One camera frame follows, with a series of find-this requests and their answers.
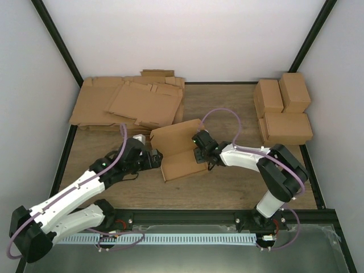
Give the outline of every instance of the cardboard box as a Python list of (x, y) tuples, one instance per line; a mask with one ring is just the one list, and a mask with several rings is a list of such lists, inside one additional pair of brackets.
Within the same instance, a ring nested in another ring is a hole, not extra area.
[(273, 141), (268, 140), (267, 125), (264, 118), (258, 119), (258, 125), (259, 125), (260, 138), (262, 140), (263, 146), (273, 147), (275, 144), (277, 144)]
[(125, 82), (111, 106), (105, 110), (136, 119), (136, 125), (155, 129), (172, 124), (182, 96), (182, 89), (175, 86)]
[(303, 113), (311, 103), (301, 73), (285, 73), (279, 80), (285, 113)]
[(265, 113), (263, 120), (271, 143), (301, 145), (313, 137), (305, 113)]
[(163, 154), (164, 181), (207, 171), (207, 164), (197, 164), (193, 152), (196, 145), (192, 137), (197, 133), (200, 123), (199, 119), (194, 119), (152, 130), (150, 135), (152, 148), (158, 149)]
[(87, 78), (78, 95), (69, 123), (78, 126), (134, 124), (135, 120), (104, 111), (113, 94), (122, 87), (121, 77)]
[(259, 80), (254, 90), (254, 104), (258, 118), (262, 118), (266, 112), (281, 113), (283, 110), (283, 102), (278, 81)]

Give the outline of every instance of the wire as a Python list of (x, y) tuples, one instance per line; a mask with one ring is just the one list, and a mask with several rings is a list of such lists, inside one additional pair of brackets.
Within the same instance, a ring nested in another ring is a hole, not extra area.
[[(146, 234), (145, 232), (143, 231), (139, 231), (139, 230), (133, 230), (133, 231), (127, 231), (127, 232), (121, 232), (121, 233), (106, 233), (106, 232), (101, 232), (101, 231), (98, 231), (96, 229), (87, 229), (88, 231), (92, 231), (94, 233), (98, 233), (98, 234), (101, 234), (101, 235), (105, 235), (105, 236), (115, 236), (115, 235), (118, 235), (118, 236), (122, 236), (122, 235), (126, 235), (126, 234), (141, 234), (142, 237), (135, 241), (134, 243), (131, 243), (130, 245), (127, 245), (127, 246), (123, 246), (123, 247), (118, 247), (118, 248), (112, 248), (112, 249), (106, 249), (106, 251), (118, 251), (118, 250), (124, 250), (124, 249), (129, 249), (135, 245), (137, 245), (138, 243), (142, 242), (145, 237), (146, 237)], [(100, 243), (106, 239), (108, 239), (109, 237), (103, 237), (101, 238), (98, 242), (97, 242), (97, 247), (98, 247), (98, 251), (101, 252), (102, 250), (102, 247), (100, 245)]]
[(274, 247), (272, 249), (270, 249), (269, 251), (275, 251), (275, 250), (280, 250), (280, 249), (284, 249), (286, 248), (287, 246), (290, 246), (291, 244), (293, 244), (296, 240), (297, 240), (297, 237), (298, 235), (300, 234), (300, 230), (301, 230), (301, 222), (300, 222), (300, 219), (298, 218), (298, 215), (297, 213), (293, 210), (293, 209), (290, 209), (289, 207), (286, 207), (286, 209), (288, 209), (290, 212), (292, 212), (292, 214), (295, 216), (296, 218), (296, 221), (297, 221), (297, 232), (294, 236), (294, 238), (292, 240), (290, 240), (288, 243), (286, 243), (285, 245), (283, 246), (279, 246), (279, 247)]
[[(126, 139), (127, 139), (127, 130), (126, 130), (126, 126), (124, 123), (120, 124), (120, 133), (123, 136), (123, 145), (121, 147), (120, 153), (119, 155), (116, 157), (115, 161), (112, 162), (112, 164), (110, 164), (108, 167), (106, 167), (105, 169), (103, 169), (101, 172), (95, 174), (94, 176), (86, 179), (85, 181), (81, 182), (78, 184), (78, 186), (82, 186), (85, 185), (86, 183), (94, 180), (95, 178), (100, 177), (101, 175), (103, 175), (105, 172), (107, 172), (109, 169), (113, 168), (119, 161), (119, 159), (121, 158), (122, 154), (124, 153), (125, 150), (125, 146), (126, 146)], [(36, 217), (40, 216), (41, 214), (43, 214), (47, 209), (49, 209), (51, 206), (53, 206), (55, 203), (57, 203), (58, 201), (60, 201), (63, 197), (65, 197), (66, 195), (70, 194), (71, 192), (73, 192), (75, 189), (77, 189), (76, 187), (73, 187), (71, 189), (69, 189), (68, 191), (62, 193), (59, 197), (55, 198), (52, 202), (50, 202), (48, 205), (46, 205), (43, 209), (41, 209), (40, 212), (35, 213), (32, 217), (30, 217), (27, 221), (25, 221), (17, 230), (16, 232), (14, 232), (13, 236), (11, 236), (10, 238), (10, 242), (8, 243), (7, 247), (6, 247), (6, 256), (9, 259), (12, 260), (16, 260), (16, 259), (20, 259), (22, 257), (22, 255), (18, 255), (18, 256), (13, 256), (11, 254), (11, 246), (14, 242), (14, 240), (16, 239), (16, 237), (19, 235), (20, 232), (22, 232), (22, 230), (29, 225)]]
[(247, 152), (247, 153), (250, 153), (250, 154), (256, 154), (256, 155), (260, 155), (260, 156), (263, 156), (267, 159), (269, 159), (270, 161), (274, 162), (275, 164), (277, 164), (278, 166), (281, 166), (284, 170), (286, 170), (290, 175), (293, 176), (293, 178), (295, 178), (297, 180), (297, 182), (300, 184), (300, 187), (301, 187), (301, 191), (296, 195), (296, 197), (298, 196), (301, 196), (305, 193), (305, 185), (303, 184), (303, 181), (301, 180), (301, 178), (298, 177), (297, 174), (294, 173), (294, 171), (292, 171), (290, 168), (288, 168), (285, 164), (283, 164), (282, 162), (280, 162), (279, 160), (275, 159), (274, 157), (270, 156), (270, 155), (267, 155), (265, 154), (264, 152), (260, 152), (260, 151), (255, 151), (255, 150), (252, 150), (252, 149), (249, 149), (249, 148), (246, 148), (246, 147), (242, 147), (242, 146), (239, 146), (239, 145), (236, 145), (235, 141), (237, 140), (239, 134), (241, 133), (242, 131), (242, 126), (241, 126), (241, 120), (239, 118), (239, 116), (232, 110), (230, 109), (227, 109), (227, 108), (216, 108), (216, 109), (213, 109), (211, 110), (210, 112), (208, 112), (204, 118), (202, 119), (201, 121), (201, 124), (200, 126), (198, 127), (197, 131), (200, 131), (201, 130), (201, 127), (203, 126), (204, 124), (204, 121), (205, 119), (208, 117), (208, 115), (210, 115), (211, 113), (215, 112), (215, 111), (228, 111), (230, 113), (232, 113), (238, 120), (238, 123), (239, 123), (239, 130), (237, 132), (237, 134), (235, 135), (235, 137), (233, 138), (233, 146), (238, 150), (238, 151), (242, 151), (242, 152)]

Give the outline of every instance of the wooden table surface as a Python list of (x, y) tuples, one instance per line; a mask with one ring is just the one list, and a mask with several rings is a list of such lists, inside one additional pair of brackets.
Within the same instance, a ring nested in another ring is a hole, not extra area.
[[(218, 107), (235, 111), (243, 132), (237, 144), (260, 147), (257, 115), (253, 104), (255, 85), (186, 85), (184, 120), (202, 119)], [(218, 142), (231, 141), (238, 130), (236, 118), (226, 112), (212, 113), (206, 129)], [(77, 130), (60, 189), (77, 180), (98, 158), (117, 150), (122, 137), (117, 132)], [(301, 161), (299, 146), (289, 150)], [(316, 209), (309, 183), (306, 194), (290, 202), (294, 209)], [(239, 167), (215, 167), (202, 175), (164, 182), (160, 169), (139, 173), (134, 181), (122, 181), (90, 199), (82, 207), (105, 198), (115, 208), (128, 209), (252, 209), (266, 193), (261, 175)]]

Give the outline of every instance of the white wall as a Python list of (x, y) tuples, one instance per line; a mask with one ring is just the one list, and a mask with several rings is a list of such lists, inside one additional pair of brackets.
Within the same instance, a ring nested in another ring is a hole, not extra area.
[(45, 0), (84, 77), (175, 69), (188, 81), (280, 77), (324, 0)]
[(299, 69), (312, 97), (309, 154), (358, 272), (364, 272), (363, 10), (363, 1), (338, 1)]
[(0, 271), (15, 272), (11, 213), (49, 196), (78, 87), (31, 1), (0, 2)]

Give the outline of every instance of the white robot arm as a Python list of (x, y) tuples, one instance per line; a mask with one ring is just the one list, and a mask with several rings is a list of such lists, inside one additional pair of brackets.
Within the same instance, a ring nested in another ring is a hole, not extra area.
[(218, 144), (205, 130), (198, 132), (192, 139), (197, 146), (195, 149), (196, 161), (198, 163), (208, 162), (209, 169), (214, 166), (237, 166), (260, 172), (268, 191), (257, 204), (256, 210), (265, 218), (272, 217), (285, 202), (289, 202), (301, 186), (291, 174), (284, 169), (280, 170), (264, 155), (272, 156), (284, 163), (303, 183), (308, 180), (307, 170), (281, 144), (272, 148), (242, 147), (243, 149), (237, 149), (230, 142)]
[(19, 232), (26, 221), (34, 218), (13, 238), (28, 263), (42, 258), (53, 245), (71, 234), (98, 226), (110, 227), (115, 220), (115, 210), (106, 200), (97, 200), (83, 210), (71, 212), (91, 197), (123, 181), (126, 175), (136, 175), (137, 178), (139, 171), (160, 167), (163, 158), (157, 150), (147, 151), (145, 136), (137, 135), (126, 141), (124, 152), (115, 165), (97, 176), (116, 160), (119, 152), (113, 151), (97, 159), (80, 178), (45, 202), (29, 210), (20, 206), (13, 211), (10, 237)]

